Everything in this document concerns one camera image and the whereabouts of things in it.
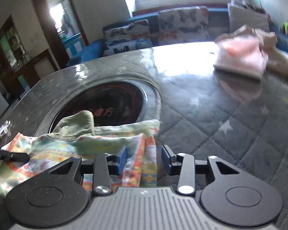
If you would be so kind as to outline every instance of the doorway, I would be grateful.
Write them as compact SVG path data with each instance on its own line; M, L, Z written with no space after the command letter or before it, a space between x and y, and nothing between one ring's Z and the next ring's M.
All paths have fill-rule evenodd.
M61 69L88 45L72 0L32 0L45 37Z

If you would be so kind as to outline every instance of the brown door frame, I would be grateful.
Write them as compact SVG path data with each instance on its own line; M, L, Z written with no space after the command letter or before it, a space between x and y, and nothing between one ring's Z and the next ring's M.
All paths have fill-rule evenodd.
M53 19L49 13L49 7L46 0L32 0L33 6L35 8L35 12L37 14L38 20L44 32L44 35L48 41L50 49L61 69L66 67L67 62L69 61L69 56L62 44L61 38L57 33L55 25L53 23ZM76 22L78 24L79 30L82 34L83 41L85 45L88 45L88 40L83 31L82 25L80 23L80 19L76 13L74 3L72 0L69 0L71 4L71 9L74 13Z

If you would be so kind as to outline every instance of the beige cloth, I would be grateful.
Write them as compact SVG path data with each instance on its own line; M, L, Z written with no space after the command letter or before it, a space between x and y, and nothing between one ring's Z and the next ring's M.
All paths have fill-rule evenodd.
M259 39L259 48L269 56L266 68L274 73L288 78L288 56L276 48L277 37L274 32L266 33L261 29L244 25L232 34L222 34L215 39L215 43L235 36L252 35Z

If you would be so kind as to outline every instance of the bright window light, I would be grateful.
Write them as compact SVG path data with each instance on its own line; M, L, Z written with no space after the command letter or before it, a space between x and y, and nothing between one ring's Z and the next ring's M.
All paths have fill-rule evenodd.
M62 27L62 17L64 14L64 9L62 4L58 4L55 7L51 8L49 11L51 17L54 19L55 28L58 29Z

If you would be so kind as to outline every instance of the blue sofa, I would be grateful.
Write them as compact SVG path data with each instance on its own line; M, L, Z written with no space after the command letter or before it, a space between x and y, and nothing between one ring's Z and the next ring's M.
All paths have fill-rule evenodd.
M208 8L209 15L209 28L208 32L210 35L210 40L214 41L217 36L223 33L229 33L229 17L227 8ZM134 21L147 19L149 22L150 32L151 32L151 42L154 47L158 46L158 33L159 24L157 19L157 13L145 14L140 16L135 16L129 18L125 21L116 22L103 27L103 32L115 28L128 25ZM278 27L275 25L270 26L270 30L275 32L278 38L277 48L288 53L288 36L279 31ZM67 67L74 66L76 64L94 60L103 56L103 39L96 40L92 42L89 46L85 47L81 52L75 55L66 64Z

